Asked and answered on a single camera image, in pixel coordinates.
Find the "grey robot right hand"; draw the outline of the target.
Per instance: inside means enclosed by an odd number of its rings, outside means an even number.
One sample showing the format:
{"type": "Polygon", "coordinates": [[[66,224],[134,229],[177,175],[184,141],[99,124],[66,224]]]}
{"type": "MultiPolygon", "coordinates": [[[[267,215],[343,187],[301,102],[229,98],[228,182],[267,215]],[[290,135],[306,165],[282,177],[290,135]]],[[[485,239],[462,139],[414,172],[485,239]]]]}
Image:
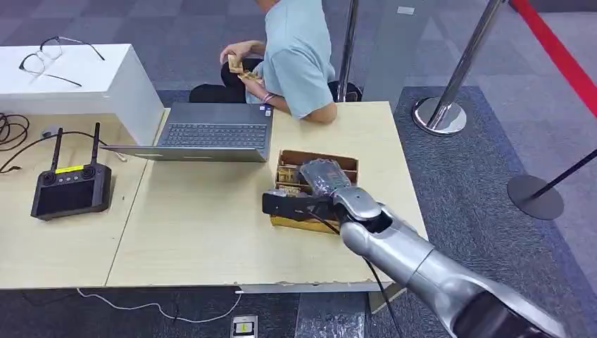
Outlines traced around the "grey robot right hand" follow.
{"type": "Polygon", "coordinates": [[[316,197],[331,196],[336,190],[352,185],[346,173],[334,160],[316,158],[304,163],[299,172],[316,197]]]}

